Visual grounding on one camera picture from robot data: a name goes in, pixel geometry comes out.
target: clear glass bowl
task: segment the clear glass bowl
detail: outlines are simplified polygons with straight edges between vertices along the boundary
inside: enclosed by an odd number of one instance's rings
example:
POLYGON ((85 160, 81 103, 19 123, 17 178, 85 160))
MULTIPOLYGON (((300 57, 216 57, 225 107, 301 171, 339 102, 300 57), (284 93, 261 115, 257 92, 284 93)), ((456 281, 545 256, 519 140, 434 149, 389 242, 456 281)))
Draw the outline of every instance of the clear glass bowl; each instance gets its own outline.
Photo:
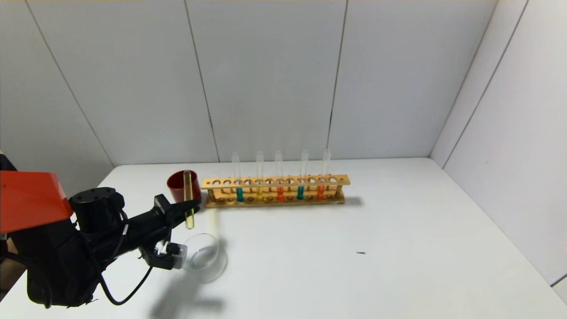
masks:
POLYGON ((203 272, 215 266, 219 255, 217 239, 211 234, 198 234, 185 242, 187 257, 183 268, 203 272))

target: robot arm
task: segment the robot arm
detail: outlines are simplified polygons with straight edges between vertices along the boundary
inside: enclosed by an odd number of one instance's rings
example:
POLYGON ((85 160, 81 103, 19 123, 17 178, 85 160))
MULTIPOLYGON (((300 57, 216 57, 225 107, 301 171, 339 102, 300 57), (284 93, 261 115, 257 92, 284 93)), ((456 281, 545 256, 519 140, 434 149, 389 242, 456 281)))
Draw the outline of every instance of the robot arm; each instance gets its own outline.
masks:
MULTIPOLYGON (((200 200, 170 204, 165 196, 158 195, 154 198, 152 209, 129 219, 122 210, 124 207, 122 195, 114 188, 102 187, 80 192, 69 201, 63 198, 63 205, 53 205, 58 203, 57 201, 43 207, 36 204, 36 209, 30 212, 28 201, 17 205, 14 201, 18 200, 18 197, 7 195, 15 194, 14 187, 21 188, 21 184, 24 184, 22 179, 33 177, 30 174, 49 173, 16 171, 0 171, 0 173, 3 186, 0 194, 2 201, 0 233, 8 233, 18 250, 18 255, 2 251, 2 256, 18 259, 18 262, 27 266, 27 290, 28 297, 32 301, 45 304, 46 308, 51 305, 76 307, 92 301, 92 293, 100 283, 111 302, 120 305, 136 292, 152 267, 163 269, 181 267, 185 253, 182 245, 169 243, 165 253, 160 253, 155 246, 160 241, 169 242, 171 229, 185 220, 185 211, 193 208, 197 212, 200 200), (46 216, 53 215, 54 207, 66 218, 53 221, 53 218, 46 216), (71 209, 77 216, 79 229, 69 219, 71 209), (25 220, 27 225, 33 226, 22 228, 22 224, 19 223, 18 229, 10 229, 10 226, 15 225, 12 219, 25 220), (30 219, 49 222, 37 225, 30 219), (118 302, 108 292, 102 272, 118 256, 134 249, 140 250, 150 269, 133 293, 126 300, 118 302)), ((29 195, 34 190, 27 189, 24 192, 29 195)), ((22 194, 21 189, 18 189, 17 193, 22 194)))

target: glass test tube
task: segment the glass test tube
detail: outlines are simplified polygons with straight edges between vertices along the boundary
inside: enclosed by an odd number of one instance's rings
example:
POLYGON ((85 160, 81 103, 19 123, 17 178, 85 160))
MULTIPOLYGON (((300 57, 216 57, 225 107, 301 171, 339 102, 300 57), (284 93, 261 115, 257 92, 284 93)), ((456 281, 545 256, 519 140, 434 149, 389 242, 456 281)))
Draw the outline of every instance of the glass test tube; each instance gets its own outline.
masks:
MULTIPOLYGON (((276 183, 281 184, 284 182, 284 156, 281 151, 276 152, 276 173, 278 180, 276 183)), ((284 200, 284 188, 281 186, 277 187, 278 190, 278 200, 284 200)))
MULTIPOLYGON (((307 182, 307 161, 309 160, 309 151, 304 149, 301 152, 301 168, 299 169, 299 178, 303 183, 307 182)), ((304 186, 297 187, 297 199, 303 199, 304 186)))
MULTIPOLYGON (((242 183, 242 179, 240 176, 240 158, 238 157, 238 153, 234 152, 232 154, 232 164, 234 165, 234 179, 236 184, 242 183)), ((239 202, 244 201, 244 194, 242 188, 236 189, 236 200, 239 202)))
MULTIPOLYGON (((262 151, 258 151, 256 153, 256 183, 257 184, 264 184, 264 152, 262 151)), ((264 195, 262 195, 262 193, 264 192, 263 187, 258 187, 256 190, 256 199, 257 200, 263 200, 264 199, 264 195)))
MULTIPOLYGON (((323 163, 321 165, 321 177, 319 178, 321 182, 325 182, 327 180, 330 161, 331 161, 331 150, 326 149, 325 152, 323 153, 323 163)), ((317 187, 317 199, 324 198, 324 191, 325 191, 325 186, 321 185, 317 187)))

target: blue liquid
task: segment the blue liquid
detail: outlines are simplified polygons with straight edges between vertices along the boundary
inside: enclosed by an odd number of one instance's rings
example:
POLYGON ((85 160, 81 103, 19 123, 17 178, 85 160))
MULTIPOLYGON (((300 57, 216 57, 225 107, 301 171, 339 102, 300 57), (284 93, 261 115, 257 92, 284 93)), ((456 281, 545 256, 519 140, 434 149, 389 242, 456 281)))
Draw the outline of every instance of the blue liquid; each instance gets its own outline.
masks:
POLYGON ((242 191, 242 188, 236 189, 236 200, 239 202, 244 201, 244 192, 242 191))
POLYGON ((303 199, 303 190, 304 190, 303 186, 299 186, 297 188, 297 199, 303 199))

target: orange liquid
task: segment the orange liquid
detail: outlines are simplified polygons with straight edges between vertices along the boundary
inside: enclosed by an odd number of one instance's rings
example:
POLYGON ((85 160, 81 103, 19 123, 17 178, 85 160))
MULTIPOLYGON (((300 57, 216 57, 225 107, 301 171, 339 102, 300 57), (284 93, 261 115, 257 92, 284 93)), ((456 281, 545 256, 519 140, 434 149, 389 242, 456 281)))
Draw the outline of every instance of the orange liquid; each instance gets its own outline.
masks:
POLYGON ((325 191, 325 186, 317 187, 317 199, 323 199, 325 197, 324 191, 325 191))
POLYGON ((284 200, 284 188, 278 187, 278 200, 284 200))

